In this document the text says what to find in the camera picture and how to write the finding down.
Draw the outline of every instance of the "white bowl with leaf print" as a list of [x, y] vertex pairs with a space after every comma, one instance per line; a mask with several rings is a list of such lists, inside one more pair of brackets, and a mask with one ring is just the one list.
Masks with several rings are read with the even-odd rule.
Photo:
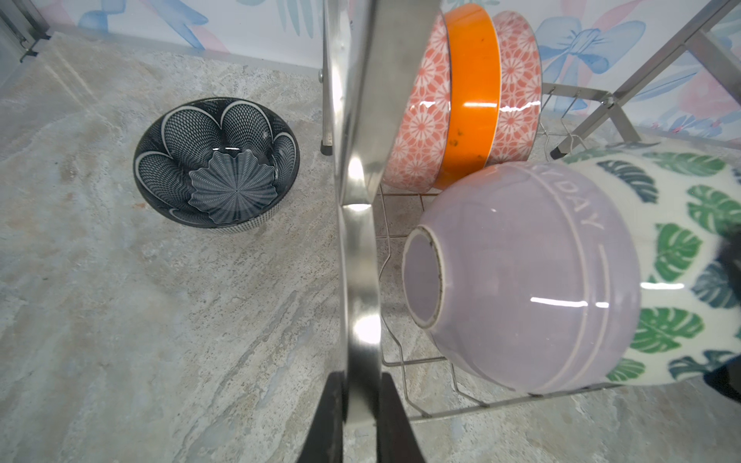
[[741, 309], [720, 263], [741, 224], [739, 173], [704, 153], [623, 144], [566, 156], [612, 199], [639, 259], [635, 337], [607, 375], [666, 384], [708, 373], [741, 353]]

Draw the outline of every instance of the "black rubber foot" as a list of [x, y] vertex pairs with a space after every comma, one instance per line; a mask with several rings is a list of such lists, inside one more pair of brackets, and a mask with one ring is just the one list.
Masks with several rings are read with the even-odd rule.
[[561, 150], [558, 149], [558, 147], [555, 147], [553, 151], [551, 151], [551, 159], [561, 159], [563, 156], [566, 156], [567, 153], [561, 153]]

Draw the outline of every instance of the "gray stone surface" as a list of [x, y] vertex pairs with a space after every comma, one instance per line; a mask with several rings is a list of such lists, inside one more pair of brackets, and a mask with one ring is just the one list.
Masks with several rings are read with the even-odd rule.
[[[250, 233], [218, 236], [168, 221], [133, 182], [134, 147], [148, 125], [207, 96], [270, 107], [302, 150], [285, 206]], [[0, 90], [0, 461], [295, 460], [325, 376], [338, 366], [320, 98], [312, 76], [61, 33]], [[391, 203], [390, 230], [405, 233], [422, 206]], [[435, 355], [405, 314], [402, 244], [391, 240], [384, 310], [405, 355]], [[381, 262], [388, 250], [379, 241]], [[395, 359], [388, 336], [384, 343]], [[466, 404], [445, 364], [409, 373], [423, 407]], [[460, 376], [481, 399], [513, 396]], [[414, 430], [430, 463], [737, 462], [741, 406], [694, 380]], [[347, 435], [347, 461], [374, 461], [372, 428]]]

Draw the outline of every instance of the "metal wire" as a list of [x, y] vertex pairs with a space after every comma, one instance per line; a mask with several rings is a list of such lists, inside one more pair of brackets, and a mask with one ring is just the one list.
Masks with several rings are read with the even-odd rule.
[[[542, 110], [545, 109], [545, 107], [548, 105], [548, 102], [551, 100], [551, 97], [553, 96], [553, 92], [551, 91], [548, 94], [547, 99], [545, 100], [545, 103], [542, 105]], [[571, 104], [568, 106], [567, 110], [564, 111], [564, 113], [560, 117], [561, 125], [564, 128], [564, 133], [554, 133], [549, 132], [548, 129], [546, 129], [545, 125], [542, 123], [542, 120], [539, 121], [539, 127], [542, 131], [538, 131], [536, 133], [536, 139], [540, 136], [545, 136], [545, 143], [544, 143], [544, 150], [545, 150], [545, 158], [547, 160], [550, 160], [548, 156], [548, 145], [550, 138], [552, 136], [558, 136], [558, 137], [566, 137], [566, 136], [572, 136], [571, 130], [566, 126], [566, 123], [564, 121], [564, 118], [568, 111], [573, 107], [573, 105], [576, 103], [576, 101], [579, 99], [579, 92], [574, 95], [573, 100], [571, 101]], [[587, 149], [584, 140], [579, 136], [573, 136], [572, 143], [574, 138], [579, 140], [579, 143]], [[419, 198], [419, 203], [422, 205], [422, 211], [425, 210], [425, 203], [422, 200], [423, 196], [431, 196], [435, 197], [438, 193], [386, 193], [383, 189], [383, 185], [379, 189], [380, 192], [380, 202], [381, 202], [381, 211], [383, 215], [383, 224], [384, 224], [384, 230], [385, 232], [376, 235], [376, 240], [383, 240], [386, 242], [387, 246], [387, 254], [383, 261], [383, 264], [381, 265], [381, 268], [379, 270], [379, 280], [381, 279], [381, 276], [383, 275], [383, 271], [386, 268], [386, 265], [391, 260], [391, 240], [392, 239], [406, 239], [408, 237], [408, 234], [402, 234], [402, 235], [391, 235], [389, 233], [389, 226], [388, 226], [388, 215], [386, 212], [386, 197], [394, 197], [394, 196], [417, 196]], [[396, 349], [399, 351], [399, 361], [392, 362], [386, 359], [385, 352], [382, 348], [381, 350], [381, 360], [382, 364], [386, 368], [401, 368], [402, 371], [402, 389], [404, 393], [404, 400], [407, 402], [407, 404], [412, 407], [414, 410], [419, 412], [418, 416], [412, 416], [409, 418], [411, 422], [430, 422], [430, 421], [436, 421], [440, 419], [449, 419], [456, 416], [463, 416], [463, 415], [470, 415], [472, 413], [480, 413], [486, 410], [496, 410], [504, 407], [512, 407], [514, 405], [520, 405], [520, 404], [527, 404], [531, 402], [537, 402], [542, 401], [546, 399], [551, 399], [555, 397], [564, 397], [564, 396], [571, 396], [574, 394], [582, 394], [587, 392], [594, 392], [597, 390], [604, 390], [604, 389], [610, 389], [613, 387], [620, 387], [618, 384], [596, 384], [594, 386], [590, 387], [584, 387], [582, 389], [578, 390], [570, 390], [570, 391], [560, 391], [555, 393], [549, 393], [544, 395], [533, 395], [528, 394], [526, 396], [517, 397], [515, 399], [506, 399], [501, 400], [497, 402], [486, 402], [483, 400], [479, 400], [463, 391], [460, 390], [459, 383], [456, 377], [456, 370], [453, 363], [449, 362], [448, 359], [446, 359], [443, 356], [437, 356], [437, 357], [422, 357], [418, 359], [405, 359], [404, 357], [404, 348], [402, 347], [402, 343], [399, 341], [399, 338], [396, 336], [396, 334], [392, 331], [391, 327], [389, 326], [388, 322], [386, 321], [383, 306], [381, 309], [381, 320], [383, 321], [383, 326], [385, 328], [385, 332], [390, 336], [393, 343], [396, 345]], [[473, 402], [475, 405], [470, 407], [463, 407], [463, 408], [457, 408], [452, 410], [445, 410], [441, 412], [429, 412], [422, 408], [419, 404], [417, 404], [415, 401], [413, 401], [409, 396], [409, 386], [407, 382], [407, 367], [412, 365], [420, 365], [420, 364], [431, 364], [431, 363], [437, 363], [437, 362], [448, 362], [451, 369], [451, 386], [453, 389], [453, 392], [455, 392], [458, 397], [463, 398], [465, 400]]]

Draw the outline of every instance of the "green leaf print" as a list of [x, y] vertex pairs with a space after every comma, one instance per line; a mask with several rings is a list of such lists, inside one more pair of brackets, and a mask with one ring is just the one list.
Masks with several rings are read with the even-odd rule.
[[708, 264], [697, 277], [692, 292], [700, 301], [707, 302], [714, 309], [730, 309], [739, 304], [731, 289], [728, 275], [717, 260]]
[[623, 382], [629, 379], [635, 379], [646, 371], [646, 366], [641, 362], [630, 359], [620, 359], [620, 362], [610, 373], [607, 379], [612, 382]]
[[728, 236], [741, 224], [741, 204], [724, 192], [707, 185], [696, 185], [687, 193], [700, 200], [700, 204], [687, 203], [690, 217], [710, 233]]
[[662, 169], [686, 176], [714, 176], [725, 167], [725, 162], [715, 156], [695, 153], [644, 153], [644, 158], [653, 161]]
[[672, 360], [669, 362], [669, 373], [674, 381], [679, 381], [681, 375], [690, 374], [690, 376], [696, 376], [699, 374], [710, 373], [723, 366], [723, 364], [735, 357], [736, 354], [728, 350], [706, 350], [702, 353], [708, 360], [707, 363], [696, 362], [690, 356], [682, 357], [681, 359]]
[[618, 179], [628, 184], [636, 192], [641, 201], [656, 204], [659, 191], [656, 189], [654, 180], [648, 176], [645, 170], [626, 161], [602, 161], [597, 163], [607, 173], [611, 173]]
[[574, 162], [586, 161], [587, 159], [601, 158], [603, 156], [609, 156], [611, 154], [620, 154], [620, 150], [612, 150], [610, 148], [592, 148], [590, 150], [580, 151], [576, 154], [570, 154], [564, 157], [563, 161], [566, 164], [573, 164]]
[[654, 268], [667, 282], [679, 278], [700, 250], [700, 241], [690, 230], [677, 224], [657, 224], [657, 254]]
[[675, 307], [641, 309], [631, 348], [643, 353], [666, 352], [682, 345], [676, 338], [692, 339], [705, 329], [695, 313]]

